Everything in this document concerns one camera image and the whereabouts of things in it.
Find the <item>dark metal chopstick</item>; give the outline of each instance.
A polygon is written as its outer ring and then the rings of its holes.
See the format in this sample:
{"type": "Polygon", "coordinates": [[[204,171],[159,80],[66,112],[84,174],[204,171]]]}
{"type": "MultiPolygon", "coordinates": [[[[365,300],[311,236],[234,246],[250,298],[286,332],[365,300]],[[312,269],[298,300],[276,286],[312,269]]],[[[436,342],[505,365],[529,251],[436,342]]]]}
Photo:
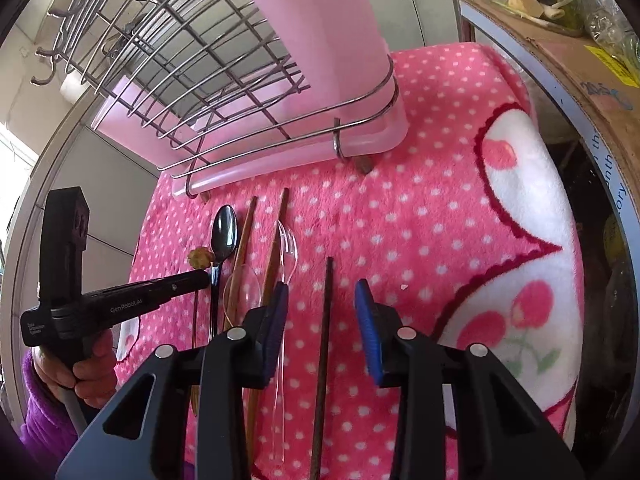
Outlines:
{"type": "Polygon", "coordinates": [[[326,397],[326,372],[329,359],[329,324],[334,291],[334,259],[326,260],[324,277],[324,305],[322,307],[322,332],[320,336],[320,359],[318,361],[318,387],[316,388],[316,414],[314,436],[311,444],[311,468],[309,480],[320,479],[322,462],[322,437],[324,435],[324,402],[326,397]]]}

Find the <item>pink fleece fabric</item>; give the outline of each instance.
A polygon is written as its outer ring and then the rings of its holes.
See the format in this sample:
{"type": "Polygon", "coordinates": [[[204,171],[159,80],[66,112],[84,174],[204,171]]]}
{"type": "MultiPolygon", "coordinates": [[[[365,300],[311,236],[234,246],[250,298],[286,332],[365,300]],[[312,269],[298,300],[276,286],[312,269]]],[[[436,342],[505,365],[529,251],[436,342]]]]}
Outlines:
{"type": "MultiPolygon", "coordinates": [[[[285,334],[285,423],[281,427],[271,413],[272,385],[258,414],[260,478],[308,476],[328,256],[335,259],[335,290],[326,478],[386,479],[391,466],[399,395],[378,390],[367,375],[353,309],[360,278],[405,324],[441,343],[489,345],[564,430],[580,366],[579,248],[558,174],[528,115],[524,85],[493,50],[478,44],[393,58],[410,129],[396,149],[374,157],[369,175],[329,161],[214,189],[205,205],[175,201],[164,174],[142,227],[132,282],[189,270],[186,255],[209,245],[217,209],[229,203],[242,219],[255,194],[247,263],[262,279],[280,193],[290,188],[287,225],[297,238],[299,263],[285,334]]],[[[230,268],[225,265],[225,278],[230,268]]],[[[116,369],[120,381],[159,344],[190,347],[193,300],[177,298],[139,326],[129,324],[116,369]]],[[[208,310],[209,298],[201,293],[198,345],[206,342],[208,310]]],[[[447,424],[447,478],[456,478],[450,406],[447,424]]],[[[190,415],[189,462],[194,429],[190,415]]]]}

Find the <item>blue gripper pad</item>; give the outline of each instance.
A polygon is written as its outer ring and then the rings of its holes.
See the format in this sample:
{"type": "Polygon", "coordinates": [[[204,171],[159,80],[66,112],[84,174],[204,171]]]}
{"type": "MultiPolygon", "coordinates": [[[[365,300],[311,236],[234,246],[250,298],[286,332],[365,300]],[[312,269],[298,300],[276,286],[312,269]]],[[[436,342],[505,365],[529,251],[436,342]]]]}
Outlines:
{"type": "Polygon", "coordinates": [[[377,386],[385,386],[386,349],[402,322],[395,309],[373,300],[367,280],[356,284],[355,308],[369,375],[377,386]]]}

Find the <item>metal wire rack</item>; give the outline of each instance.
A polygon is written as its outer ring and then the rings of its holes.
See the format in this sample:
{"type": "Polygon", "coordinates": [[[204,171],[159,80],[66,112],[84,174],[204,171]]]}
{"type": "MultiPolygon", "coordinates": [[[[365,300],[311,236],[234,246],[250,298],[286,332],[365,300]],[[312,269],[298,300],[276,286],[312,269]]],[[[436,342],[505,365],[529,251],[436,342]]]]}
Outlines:
{"type": "Polygon", "coordinates": [[[158,139],[167,139],[173,150],[183,150],[180,162],[158,169],[178,168],[172,177],[186,177],[186,193],[192,198],[190,181],[195,173],[291,142],[332,134],[335,153],[342,158],[340,132],[381,117],[399,95],[394,81],[392,99],[371,117],[347,124],[336,120],[331,128],[292,137],[287,128],[296,121],[354,104],[381,90],[393,77],[391,59],[385,79],[367,94],[279,122],[270,107],[309,85],[251,0],[72,0],[67,10],[51,9],[49,14],[62,20],[60,30],[52,49],[40,48],[36,54],[49,59],[51,73],[44,80],[32,78],[32,83],[48,84],[60,62],[66,74],[81,73],[81,82],[111,98],[111,106],[124,105],[129,116],[140,118],[141,125],[152,128],[158,139]],[[130,82],[115,91],[123,75],[130,82]],[[264,101],[256,96],[260,89],[278,82],[287,83],[279,95],[264,101]],[[133,83],[140,88],[137,98],[124,100],[124,91],[133,83]],[[241,98],[250,104],[233,114],[223,113],[225,106],[241,98]],[[160,104],[161,110],[150,113],[154,104],[160,104]],[[171,114],[180,118],[178,124],[163,127],[171,114]],[[203,150],[206,136],[252,114],[263,114],[270,126],[203,150]],[[185,124],[194,134],[178,139],[176,130],[185,124]],[[266,130],[278,131],[282,140],[222,160],[210,156],[214,150],[266,130]]]}

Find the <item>chopstick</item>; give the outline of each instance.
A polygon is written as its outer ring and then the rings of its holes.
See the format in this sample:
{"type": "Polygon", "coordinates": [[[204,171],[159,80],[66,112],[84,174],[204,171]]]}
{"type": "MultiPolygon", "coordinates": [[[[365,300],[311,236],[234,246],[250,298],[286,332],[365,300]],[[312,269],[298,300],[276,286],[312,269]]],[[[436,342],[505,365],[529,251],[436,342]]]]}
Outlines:
{"type": "MultiPolygon", "coordinates": [[[[287,205],[289,203],[289,188],[282,190],[280,198],[280,210],[278,219],[274,225],[273,242],[271,243],[271,253],[264,273],[264,283],[262,285],[262,302],[261,305],[268,305],[271,301],[273,287],[276,285],[276,277],[278,268],[280,267],[280,231],[278,229],[278,221],[284,224],[287,216],[287,205]]],[[[260,399],[260,390],[249,390],[249,401],[246,409],[246,453],[249,459],[249,471],[254,464],[254,443],[255,443],[255,418],[258,412],[258,400],[260,399]]]]}
{"type": "Polygon", "coordinates": [[[318,386],[316,387],[316,414],[314,436],[311,443],[311,468],[309,480],[320,479],[322,462],[322,436],[324,434],[324,402],[326,398],[326,369],[329,360],[329,324],[334,292],[334,259],[326,260],[324,276],[324,305],[322,306],[322,333],[320,335],[320,359],[318,360],[318,386]]]}
{"type": "Polygon", "coordinates": [[[258,197],[251,198],[249,209],[244,219],[244,225],[242,226],[242,234],[240,235],[240,244],[238,245],[238,252],[236,253],[236,260],[234,261],[234,270],[231,274],[231,284],[229,285],[229,295],[226,307],[225,325],[223,330],[229,330],[232,324],[236,324],[238,320],[238,294],[240,293],[240,285],[242,282],[242,265],[246,260],[246,250],[249,245],[249,238],[251,238],[251,230],[254,227],[254,213],[255,207],[258,203],[258,197]]]}
{"type": "MultiPolygon", "coordinates": [[[[198,291],[193,296],[193,328],[191,329],[191,348],[196,348],[196,330],[198,324],[198,291]]],[[[191,411],[198,416],[198,404],[200,402],[200,387],[195,384],[191,387],[191,411]]]]}

